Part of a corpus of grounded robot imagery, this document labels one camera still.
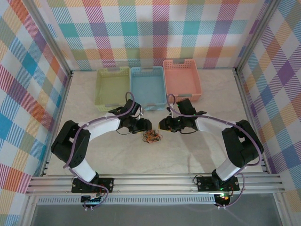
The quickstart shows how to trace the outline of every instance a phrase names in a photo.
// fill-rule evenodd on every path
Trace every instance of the plastic basket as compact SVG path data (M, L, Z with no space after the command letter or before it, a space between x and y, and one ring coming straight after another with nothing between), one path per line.
M198 68L192 59L163 61L167 94L174 94L176 101L188 98L198 101L202 95Z
M129 67L103 68L97 71L95 106L107 112L124 106L125 94L129 91Z
M166 90L163 67L132 67L130 90L146 111L163 110L166 105Z

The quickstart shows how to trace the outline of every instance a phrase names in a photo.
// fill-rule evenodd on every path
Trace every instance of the light blue basket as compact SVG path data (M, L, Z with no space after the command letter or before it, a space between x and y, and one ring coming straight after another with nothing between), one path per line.
M167 102L163 67L132 67L130 73L135 102L146 111L164 110Z

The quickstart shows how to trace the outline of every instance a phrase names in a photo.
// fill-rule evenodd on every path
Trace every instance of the basket handle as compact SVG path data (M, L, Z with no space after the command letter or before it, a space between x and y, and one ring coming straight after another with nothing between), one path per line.
M120 67L108 67L109 72L120 71Z
M192 94L179 94L178 97L192 97Z
M185 59L173 59L173 64L174 65L182 65L185 63Z
M148 103L146 106L147 107L153 107L153 106L156 106L156 104L155 103Z
M141 68L141 72L152 72L153 71L153 67L142 67Z
M104 105L105 107L115 107L115 106L120 106L120 104L108 104Z

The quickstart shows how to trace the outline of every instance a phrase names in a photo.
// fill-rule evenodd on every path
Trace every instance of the colorful plaid backdrop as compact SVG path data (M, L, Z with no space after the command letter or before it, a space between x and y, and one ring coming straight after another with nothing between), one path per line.
M264 0L35 0L72 69L232 67Z
M0 226L37 176L67 76L21 0L0 0Z
M259 13L258 13L258 15L257 15L257 17L255 19L255 21L254 21L254 24L253 24L250 32L248 33L248 36L247 36L247 38L246 38L246 40L245 40L245 42L244 42L244 44L243 44L243 46L242 46L242 48L241 48L241 50L239 52L239 55L238 55L238 57L237 57L237 59L235 61L234 67L238 66L238 63L240 62L241 57L245 53L245 50L246 50L247 46L250 44L250 42L251 42L251 40L252 40L255 32L257 31L257 28L260 25L261 20L262 20L264 14L265 14L265 12L266 12L266 10L267 10L270 2L271 2L271 0L265 0L264 1L263 5L262 5L262 7L261 7L261 9L260 9L260 11L259 11Z
M282 0L242 79L274 173L301 221L301 1Z

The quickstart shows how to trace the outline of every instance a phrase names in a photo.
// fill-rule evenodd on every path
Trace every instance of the pink basket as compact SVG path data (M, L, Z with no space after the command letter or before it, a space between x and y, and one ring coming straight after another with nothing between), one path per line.
M163 68L167 94L174 94L176 102L185 98L198 101L202 87L194 60L165 60Z

